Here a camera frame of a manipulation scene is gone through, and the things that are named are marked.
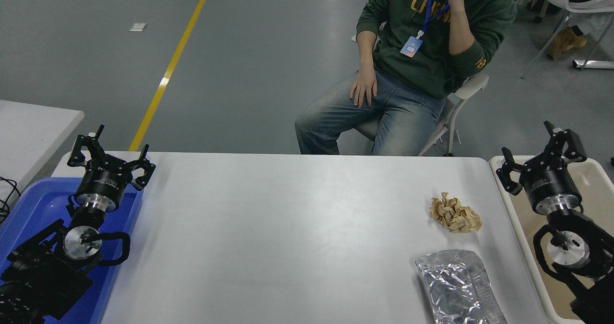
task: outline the gray floor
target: gray floor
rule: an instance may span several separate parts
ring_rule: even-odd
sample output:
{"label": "gray floor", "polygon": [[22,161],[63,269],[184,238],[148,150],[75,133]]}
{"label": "gray floor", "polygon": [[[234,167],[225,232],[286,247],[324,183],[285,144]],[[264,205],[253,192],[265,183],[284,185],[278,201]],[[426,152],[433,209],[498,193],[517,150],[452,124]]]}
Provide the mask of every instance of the gray floor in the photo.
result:
{"label": "gray floor", "polygon": [[[296,154],[294,119],[325,88],[357,69],[349,38],[366,0],[207,0],[145,135],[152,151]],[[0,98],[78,109],[74,135],[107,126],[101,144],[126,150],[198,0],[0,0]],[[463,108],[457,156],[489,160],[507,146],[539,153],[546,119],[575,130],[611,179],[612,71],[571,68],[584,50],[544,57],[520,73],[561,15],[541,24],[520,8],[488,88]],[[133,23],[144,33],[129,33]],[[595,58],[612,60],[614,32]],[[73,138],[52,158],[70,151]],[[342,135],[344,154],[370,145]],[[440,145],[428,152],[439,156]]]}

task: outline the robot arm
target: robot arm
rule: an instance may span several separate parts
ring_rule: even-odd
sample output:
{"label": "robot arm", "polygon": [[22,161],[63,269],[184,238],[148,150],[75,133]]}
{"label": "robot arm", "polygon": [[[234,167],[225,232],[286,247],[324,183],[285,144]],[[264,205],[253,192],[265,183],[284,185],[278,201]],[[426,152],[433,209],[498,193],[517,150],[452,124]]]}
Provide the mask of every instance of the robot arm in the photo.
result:
{"label": "robot arm", "polygon": [[[98,143],[103,131],[94,136],[77,136],[70,155],[70,167],[85,167],[83,180],[68,197],[68,227],[58,219],[17,247],[7,259],[11,265],[0,278],[0,323],[41,324],[45,316],[62,318],[85,294],[93,282],[87,274],[97,266],[119,265],[130,253],[130,236],[125,232],[99,232],[106,214],[115,211],[128,184],[143,189],[155,165],[147,160],[145,145],[137,160],[126,162],[105,153]],[[81,149],[86,147],[90,160]],[[144,174],[132,179],[132,172]],[[101,245],[120,240],[122,254],[103,260]]]}
{"label": "robot arm", "polygon": [[[586,160],[584,148],[572,130],[555,129],[548,121],[544,125],[550,134],[544,152],[520,165],[504,147],[505,162],[497,176],[513,195],[524,188],[533,211],[546,216],[548,224],[533,237],[535,257],[546,274],[574,293],[572,311],[587,324],[614,323],[614,238],[583,214],[582,197],[567,170],[568,164]],[[513,171],[520,173],[519,182],[511,179]],[[541,244],[548,234],[552,268]],[[587,288],[576,276],[590,278],[594,285]]]}

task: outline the crumpled paper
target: crumpled paper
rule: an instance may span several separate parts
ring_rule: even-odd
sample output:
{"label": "crumpled paper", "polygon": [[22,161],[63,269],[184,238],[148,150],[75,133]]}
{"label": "crumpled paper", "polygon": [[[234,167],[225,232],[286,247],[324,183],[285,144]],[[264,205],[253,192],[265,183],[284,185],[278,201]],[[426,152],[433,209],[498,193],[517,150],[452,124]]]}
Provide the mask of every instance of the crumpled paper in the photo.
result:
{"label": "crumpled paper", "polygon": [[457,198],[448,199],[448,193],[432,198],[430,216],[452,233],[477,232],[482,228],[482,219],[471,206],[462,206]]}

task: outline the blue tray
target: blue tray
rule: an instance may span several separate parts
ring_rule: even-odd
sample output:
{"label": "blue tray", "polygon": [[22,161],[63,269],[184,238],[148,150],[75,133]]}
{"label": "blue tray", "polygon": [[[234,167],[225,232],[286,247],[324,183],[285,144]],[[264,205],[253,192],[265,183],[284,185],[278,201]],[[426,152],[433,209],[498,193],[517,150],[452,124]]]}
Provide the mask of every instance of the blue tray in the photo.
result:
{"label": "blue tray", "polygon": [[[68,196],[77,191],[79,184],[81,178],[45,178],[34,182],[24,191],[7,220],[0,226],[0,273],[11,265],[6,256],[25,240],[59,218],[64,220],[64,226],[68,226],[71,220],[66,211]],[[141,208],[141,197],[142,192],[128,186],[119,208],[107,214],[100,231],[130,234]],[[116,259],[121,256],[121,245],[118,241],[104,241],[101,253],[105,260]],[[119,266],[95,267],[87,275],[94,284],[75,306],[61,320],[45,317],[45,323],[99,324]]]}

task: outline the sleeve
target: sleeve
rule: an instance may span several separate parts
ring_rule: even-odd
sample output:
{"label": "sleeve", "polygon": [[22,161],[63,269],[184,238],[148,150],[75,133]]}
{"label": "sleeve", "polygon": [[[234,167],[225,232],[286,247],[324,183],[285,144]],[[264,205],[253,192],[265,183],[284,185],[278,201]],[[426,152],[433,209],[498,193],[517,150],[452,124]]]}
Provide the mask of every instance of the sleeve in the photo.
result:
{"label": "sleeve", "polygon": [[478,74],[491,61],[516,18],[513,0],[490,0],[484,6],[469,25],[475,37],[473,45],[460,54],[450,55],[451,68],[460,77]]}
{"label": "sleeve", "polygon": [[389,0],[367,1],[356,25],[356,35],[366,30],[377,35],[379,26],[388,20],[388,3]]}

